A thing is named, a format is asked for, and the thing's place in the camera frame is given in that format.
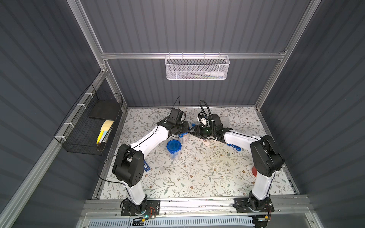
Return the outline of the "white bottle brown cap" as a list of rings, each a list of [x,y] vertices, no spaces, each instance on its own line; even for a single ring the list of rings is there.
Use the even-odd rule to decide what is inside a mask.
[[[204,144],[205,146],[210,146],[210,145],[211,145],[210,141],[209,141],[209,140],[207,140],[207,139],[202,139],[201,141],[203,142],[203,144]]]

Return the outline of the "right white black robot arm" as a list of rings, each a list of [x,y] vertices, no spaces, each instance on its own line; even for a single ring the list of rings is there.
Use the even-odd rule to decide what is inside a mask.
[[[270,187],[277,171],[284,164],[279,147],[269,136],[250,136],[238,133],[229,127],[224,127],[217,114],[199,113],[199,124],[195,125],[190,134],[200,139],[217,140],[225,144],[235,145],[249,151],[253,165],[257,170],[256,180],[250,197],[255,200],[265,200],[270,195]]]

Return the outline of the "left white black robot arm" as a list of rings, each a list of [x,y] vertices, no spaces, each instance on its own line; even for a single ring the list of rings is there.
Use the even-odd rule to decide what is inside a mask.
[[[188,121],[176,121],[166,117],[142,139],[119,147],[112,173],[125,186],[128,199],[133,204],[143,205],[147,199],[140,183],[144,174],[144,157],[170,136],[187,133],[188,130]]]

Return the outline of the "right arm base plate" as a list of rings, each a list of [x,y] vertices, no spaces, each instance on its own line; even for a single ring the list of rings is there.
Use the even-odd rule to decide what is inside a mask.
[[[270,197],[267,197],[263,200],[257,200],[254,197],[241,197],[234,198],[233,200],[234,203],[232,206],[238,213],[262,212],[271,214],[275,211]]]

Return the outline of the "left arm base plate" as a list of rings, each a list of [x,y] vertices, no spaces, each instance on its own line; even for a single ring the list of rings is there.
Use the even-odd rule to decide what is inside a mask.
[[[120,204],[121,216],[157,216],[161,208],[160,200],[145,200],[141,205],[132,203],[129,199],[125,199]]]

